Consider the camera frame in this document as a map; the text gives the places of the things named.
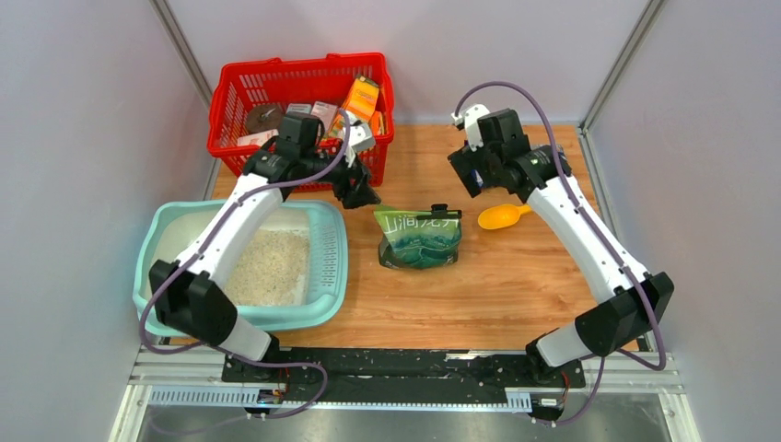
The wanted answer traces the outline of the yellow plastic scoop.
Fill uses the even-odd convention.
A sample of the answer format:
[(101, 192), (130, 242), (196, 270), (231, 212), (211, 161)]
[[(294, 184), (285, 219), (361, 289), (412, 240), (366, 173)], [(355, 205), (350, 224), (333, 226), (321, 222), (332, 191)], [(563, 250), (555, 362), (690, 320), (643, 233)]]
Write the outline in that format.
[(523, 216), (531, 213), (531, 207), (526, 204), (501, 204), (483, 210), (478, 215), (477, 223), (484, 230), (498, 230), (514, 226)]

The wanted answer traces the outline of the green litter bag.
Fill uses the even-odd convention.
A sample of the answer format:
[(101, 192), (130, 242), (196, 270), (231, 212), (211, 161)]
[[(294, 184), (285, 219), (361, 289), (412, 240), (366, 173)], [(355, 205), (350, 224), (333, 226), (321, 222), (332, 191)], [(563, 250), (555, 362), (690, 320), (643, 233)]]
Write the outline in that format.
[(373, 215), (382, 231), (378, 246), (380, 265), (389, 269), (425, 270), (458, 261), (462, 218), (415, 219), (425, 211), (400, 210), (389, 206), (380, 206), (374, 210)]

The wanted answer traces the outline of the black bag clip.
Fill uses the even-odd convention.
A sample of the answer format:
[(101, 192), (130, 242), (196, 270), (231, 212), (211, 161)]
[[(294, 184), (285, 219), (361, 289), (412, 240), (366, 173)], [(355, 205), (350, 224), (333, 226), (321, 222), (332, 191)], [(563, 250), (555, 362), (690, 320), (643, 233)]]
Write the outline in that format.
[(447, 204), (432, 204), (429, 211), (423, 212), (415, 217), (416, 220), (446, 220), (462, 218), (462, 211), (458, 209), (449, 209)]

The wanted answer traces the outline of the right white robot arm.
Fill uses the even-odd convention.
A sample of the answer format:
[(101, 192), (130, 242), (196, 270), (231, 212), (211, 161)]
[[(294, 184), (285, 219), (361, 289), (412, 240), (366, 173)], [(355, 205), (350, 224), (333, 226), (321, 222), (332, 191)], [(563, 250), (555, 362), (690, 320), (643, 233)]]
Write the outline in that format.
[(607, 356), (658, 325), (674, 285), (650, 273), (609, 231), (580, 190), (565, 155), (533, 146), (514, 110), (472, 105), (452, 116), (466, 133), (448, 157), (470, 196), (501, 187), (518, 196), (554, 232), (584, 275), (597, 304), (526, 347), (525, 372), (546, 386), (564, 365)]

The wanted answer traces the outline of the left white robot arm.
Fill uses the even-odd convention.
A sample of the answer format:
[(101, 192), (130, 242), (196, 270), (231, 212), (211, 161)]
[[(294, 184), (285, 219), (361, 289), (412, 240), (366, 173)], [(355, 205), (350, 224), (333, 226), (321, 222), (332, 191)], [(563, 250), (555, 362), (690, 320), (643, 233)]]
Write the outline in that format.
[(343, 129), (334, 154), (319, 150), (323, 122), (310, 114), (289, 112), (277, 133), (246, 161), (234, 190), (205, 230), (171, 262), (151, 265), (152, 296), (140, 321), (150, 315), (171, 329), (228, 355), (246, 360), (260, 382), (278, 376), (281, 356), (270, 349), (273, 337), (239, 315), (223, 287), (262, 223), (297, 187), (311, 182), (331, 185), (344, 208), (378, 204), (369, 171), (358, 153), (375, 144), (367, 122), (340, 110)]

